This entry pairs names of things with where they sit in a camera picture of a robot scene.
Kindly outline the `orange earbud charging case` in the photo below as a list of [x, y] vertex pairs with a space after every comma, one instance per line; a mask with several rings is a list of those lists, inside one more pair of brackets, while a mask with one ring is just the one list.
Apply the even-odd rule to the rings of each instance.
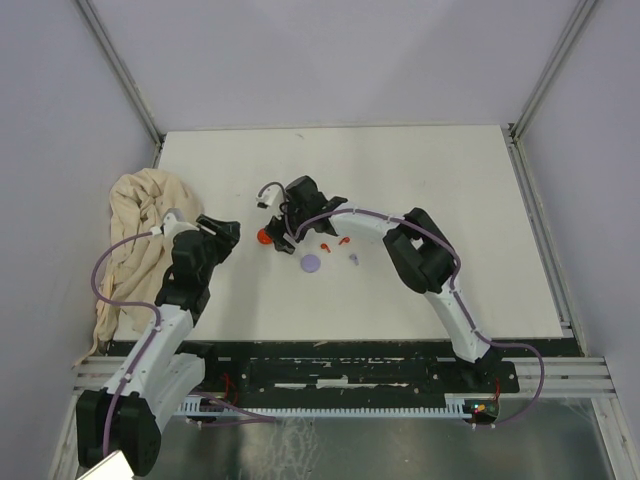
[[260, 229], [257, 234], [256, 234], [256, 238], [257, 241], [262, 244], [262, 245], [271, 245], [273, 243], [273, 240], [271, 239], [271, 237], [266, 233], [265, 229], [262, 228]]

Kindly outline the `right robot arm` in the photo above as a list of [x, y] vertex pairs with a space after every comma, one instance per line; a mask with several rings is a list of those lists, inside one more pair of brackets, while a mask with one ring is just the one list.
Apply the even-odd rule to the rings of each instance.
[[278, 206], [265, 234], [279, 252], [293, 254], [310, 231], [382, 243], [402, 283], [427, 299], [445, 327], [463, 386], [481, 391], [494, 381], [499, 358], [464, 303], [460, 257], [425, 210], [396, 216], [366, 210], [344, 197], [328, 199], [309, 176], [288, 186], [266, 184], [256, 203], [262, 209]]

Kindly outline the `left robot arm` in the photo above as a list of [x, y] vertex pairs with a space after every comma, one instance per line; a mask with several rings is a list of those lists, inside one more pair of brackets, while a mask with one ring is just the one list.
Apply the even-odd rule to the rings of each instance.
[[134, 235], [135, 240], [167, 240], [171, 263], [155, 300], [138, 304], [150, 310], [151, 319], [122, 365], [102, 387], [84, 391], [77, 400], [80, 466], [94, 468], [119, 451], [135, 475], [147, 475], [174, 412], [195, 387], [209, 390], [219, 383], [217, 361], [180, 346], [210, 299], [214, 269], [229, 257], [240, 236], [237, 221], [199, 215], [189, 223], [175, 209], [161, 225]]

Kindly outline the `lilac earbud charging case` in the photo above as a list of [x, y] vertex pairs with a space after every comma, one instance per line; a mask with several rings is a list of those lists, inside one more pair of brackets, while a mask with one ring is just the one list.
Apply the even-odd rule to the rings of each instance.
[[314, 254], [304, 255], [300, 260], [300, 268], [306, 273], [317, 272], [321, 268], [321, 260]]

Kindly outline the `cream crumpled cloth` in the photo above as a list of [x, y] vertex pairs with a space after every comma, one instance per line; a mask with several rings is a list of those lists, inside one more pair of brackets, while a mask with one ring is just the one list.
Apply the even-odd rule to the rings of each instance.
[[76, 362], [79, 366], [113, 339], [121, 316], [141, 333], [154, 314], [148, 307], [159, 292], [171, 264], [171, 242], [150, 234], [162, 224], [170, 208], [194, 223], [204, 212], [202, 202], [177, 175], [145, 168], [121, 176], [109, 193], [110, 245], [114, 250], [94, 265], [90, 287], [96, 298], [92, 345]]

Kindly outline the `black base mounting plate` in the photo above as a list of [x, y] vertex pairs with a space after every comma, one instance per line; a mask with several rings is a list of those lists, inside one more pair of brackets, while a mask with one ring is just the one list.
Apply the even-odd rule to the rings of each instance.
[[458, 359], [448, 341], [213, 341], [219, 359], [254, 385], [408, 384], [445, 393], [520, 391], [515, 365], [491, 349], [476, 364]]

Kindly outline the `white paper sheet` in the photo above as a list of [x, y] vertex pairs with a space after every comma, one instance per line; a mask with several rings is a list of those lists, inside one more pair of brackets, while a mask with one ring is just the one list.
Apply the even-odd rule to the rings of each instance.
[[82, 474], [78, 480], [132, 480], [134, 477], [123, 452], [115, 451]]

